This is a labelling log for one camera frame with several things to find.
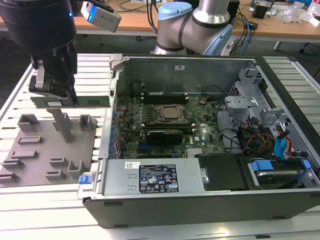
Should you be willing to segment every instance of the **motherboard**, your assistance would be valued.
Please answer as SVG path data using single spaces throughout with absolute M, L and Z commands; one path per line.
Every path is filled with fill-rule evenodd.
M 183 99 L 186 101 L 120 94 L 116 109 L 121 158 L 193 158 L 225 152 L 222 136 L 216 131 L 215 102 L 206 102 L 201 95 Z

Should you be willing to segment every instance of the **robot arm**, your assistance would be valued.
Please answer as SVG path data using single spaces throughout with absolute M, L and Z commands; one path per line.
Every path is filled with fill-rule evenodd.
M 121 17 L 102 0 L 83 3 L 88 18 L 115 32 Z M 74 89 L 77 73 L 76 27 L 69 0 L 0 0 L 0 15 L 12 39 L 30 53 L 37 75 L 29 91 L 60 98 L 62 106 L 77 106 Z
M 184 55 L 188 48 L 202 55 L 219 55 L 232 33 L 228 3 L 228 0 L 200 0 L 193 12 L 186 2 L 161 6 L 153 53 Z

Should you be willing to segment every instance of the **blue cable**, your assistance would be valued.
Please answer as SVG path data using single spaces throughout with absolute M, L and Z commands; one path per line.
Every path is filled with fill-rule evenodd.
M 236 19 L 240 19 L 240 20 L 243 20 L 245 23 L 246 23 L 246 26 L 248 28 L 248 32 L 247 32 L 247 36 L 246 36 L 246 41 L 244 43 L 244 47 L 240 53 L 240 56 L 242 56 L 242 54 L 244 54 L 244 52 L 246 51 L 247 49 L 247 46 L 249 44 L 249 39 L 250 39 L 250 26 L 249 26 L 249 23 L 246 19 L 242 18 L 242 17 L 236 17 Z

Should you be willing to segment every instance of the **white table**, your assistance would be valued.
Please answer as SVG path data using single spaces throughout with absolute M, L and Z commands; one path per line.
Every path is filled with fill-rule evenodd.
M 79 54 L 75 90 L 80 95 L 105 95 L 109 89 L 109 54 Z M 21 114 L 33 113 L 38 119 L 53 119 L 44 109 L 36 109 L 28 92 L 29 66 L 0 111 L 0 160 L 4 160 L 19 128 Z M 70 118 L 90 114 L 98 120 L 91 171 L 97 161 L 104 120 L 104 109 L 64 109 Z M 103 229 L 77 198 L 78 184 L 0 188 L 1 240 L 57 239 L 256 239 L 255 235 L 271 235 L 271 239 L 320 239 L 320 207 L 292 219 L 222 222 L 193 225 Z

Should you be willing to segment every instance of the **power supply label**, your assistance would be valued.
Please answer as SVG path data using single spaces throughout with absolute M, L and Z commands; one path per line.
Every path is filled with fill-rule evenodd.
M 176 165 L 140 165 L 139 191 L 142 194 L 179 192 Z

